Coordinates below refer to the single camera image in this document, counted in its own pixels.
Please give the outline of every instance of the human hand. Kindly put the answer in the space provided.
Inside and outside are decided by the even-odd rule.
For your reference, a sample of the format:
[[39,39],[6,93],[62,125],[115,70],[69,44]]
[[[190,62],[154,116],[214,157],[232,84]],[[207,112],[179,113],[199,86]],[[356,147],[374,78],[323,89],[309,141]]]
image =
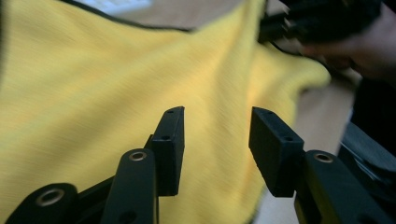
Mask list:
[[381,7],[381,15],[361,34],[323,44],[305,44],[305,56],[323,57],[335,69],[352,68],[364,77],[396,86],[396,14]]

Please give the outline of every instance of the yellow fabric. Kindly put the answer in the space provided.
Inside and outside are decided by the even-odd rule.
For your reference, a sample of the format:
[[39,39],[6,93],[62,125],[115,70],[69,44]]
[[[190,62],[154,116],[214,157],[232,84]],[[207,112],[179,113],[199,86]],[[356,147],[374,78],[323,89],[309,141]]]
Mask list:
[[180,191],[161,198],[161,223],[246,223],[264,185],[248,148],[251,107],[292,125],[299,92],[329,81],[320,64],[256,43],[262,0],[191,33],[119,24],[55,0],[6,7],[0,222],[49,183],[84,190],[114,175],[163,112],[183,105]]

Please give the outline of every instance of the yellow shirt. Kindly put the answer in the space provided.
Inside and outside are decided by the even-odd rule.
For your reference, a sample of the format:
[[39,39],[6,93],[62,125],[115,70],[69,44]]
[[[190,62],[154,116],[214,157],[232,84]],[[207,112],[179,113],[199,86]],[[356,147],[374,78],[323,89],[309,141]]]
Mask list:
[[329,81],[318,63],[256,42],[263,1],[193,32],[109,21],[55,0],[5,4],[0,79],[0,222],[31,192],[82,191],[185,106],[179,194],[161,223],[246,223],[264,182],[248,148],[251,107],[289,125],[299,93]]

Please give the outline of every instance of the black trim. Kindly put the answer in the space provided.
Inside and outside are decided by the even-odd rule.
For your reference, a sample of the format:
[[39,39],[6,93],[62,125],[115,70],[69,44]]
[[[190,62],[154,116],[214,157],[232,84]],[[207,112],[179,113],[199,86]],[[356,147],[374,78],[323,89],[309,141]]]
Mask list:
[[172,27],[172,26],[144,25],[144,24],[141,24],[141,23],[138,23],[138,22],[135,22],[135,21],[127,21],[127,20],[123,20],[123,19],[112,17],[112,16],[106,14],[103,11],[100,11],[100,10],[94,8],[94,7],[89,7],[87,5],[84,5],[84,4],[80,3],[80,2],[76,2],[74,0],[59,0],[59,1],[65,2],[65,3],[70,4],[72,6],[75,6],[75,7],[79,7],[81,9],[86,10],[86,11],[94,13],[94,14],[100,16],[100,17],[106,18],[106,19],[108,19],[110,21],[114,21],[114,22],[121,23],[121,24],[126,24],[126,25],[131,25],[131,26],[134,26],[134,27],[137,27],[137,28],[144,28],[144,29],[150,29],[150,30],[177,30],[177,31],[182,31],[182,32],[186,32],[186,33],[194,31],[194,29],[176,28],[176,27]]

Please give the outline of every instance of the yellow cloth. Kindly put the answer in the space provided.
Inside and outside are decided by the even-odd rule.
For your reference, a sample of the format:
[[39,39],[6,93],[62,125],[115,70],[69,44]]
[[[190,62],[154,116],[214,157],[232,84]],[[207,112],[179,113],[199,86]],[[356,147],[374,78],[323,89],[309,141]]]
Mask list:
[[264,186],[248,148],[251,107],[289,125],[318,63],[256,43],[263,0],[191,33],[109,21],[55,0],[6,4],[0,86],[0,222],[32,191],[84,190],[115,174],[163,112],[183,105],[179,195],[161,223],[246,223]]

